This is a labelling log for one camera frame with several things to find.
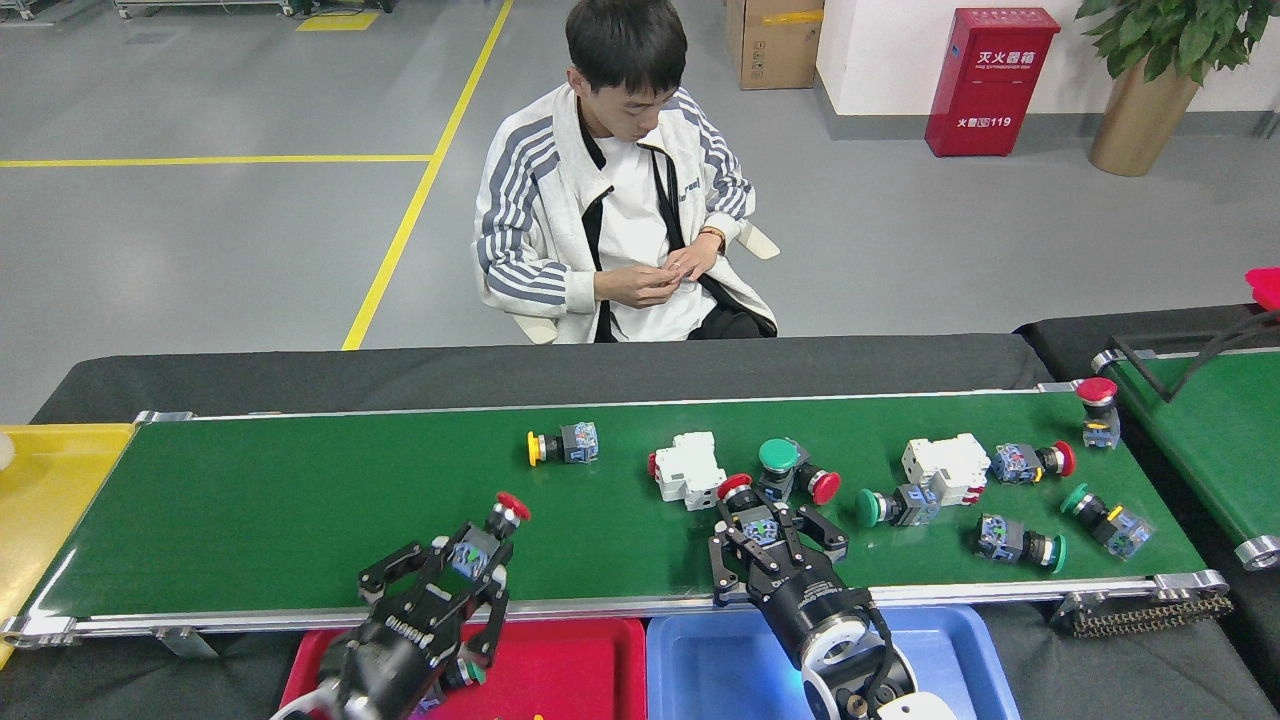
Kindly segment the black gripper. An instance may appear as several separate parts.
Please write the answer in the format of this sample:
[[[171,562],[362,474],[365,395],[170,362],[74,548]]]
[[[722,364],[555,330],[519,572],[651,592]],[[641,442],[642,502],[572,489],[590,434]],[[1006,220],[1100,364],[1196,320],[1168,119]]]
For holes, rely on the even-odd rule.
[[[457,538],[411,541],[357,573],[360,598],[372,606],[390,592],[430,585],[442,598],[460,596],[449,575]],[[468,609],[489,607],[485,626],[461,643],[454,619],[433,626],[408,618],[402,603],[376,603],[357,628],[338,635],[320,662],[320,716],[325,719],[420,719],[449,693],[481,683],[481,669],[494,664],[509,602],[506,564],[481,569],[454,562],[470,579]]]
[[[749,541],[745,528],[751,521],[765,519],[765,505],[737,510],[717,505],[716,510],[719,520],[708,542],[716,607],[750,603],[759,609],[787,656],[804,656],[823,635],[820,647],[828,653],[841,643],[835,630],[849,632],[845,641],[852,646],[863,642],[869,618],[832,566],[847,555],[845,530],[814,507],[776,502],[774,565],[781,573],[771,575],[739,543]]]

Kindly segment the person's right hand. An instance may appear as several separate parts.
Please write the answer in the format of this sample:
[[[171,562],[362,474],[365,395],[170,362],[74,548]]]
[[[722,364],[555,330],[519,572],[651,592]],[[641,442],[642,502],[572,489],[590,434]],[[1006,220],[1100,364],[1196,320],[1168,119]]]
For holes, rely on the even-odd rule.
[[[680,270],[631,265],[595,272],[593,288],[596,301],[645,309],[668,302],[682,281]]]

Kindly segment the person's left hand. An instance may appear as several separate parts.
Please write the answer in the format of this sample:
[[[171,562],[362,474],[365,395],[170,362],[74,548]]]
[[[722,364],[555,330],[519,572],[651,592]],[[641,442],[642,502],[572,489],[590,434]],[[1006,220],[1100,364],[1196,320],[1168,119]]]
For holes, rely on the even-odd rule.
[[[723,246],[724,238],[721,234],[701,231],[691,243],[672,250],[662,269],[672,274],[675,282],[698,283],[717,264]]]

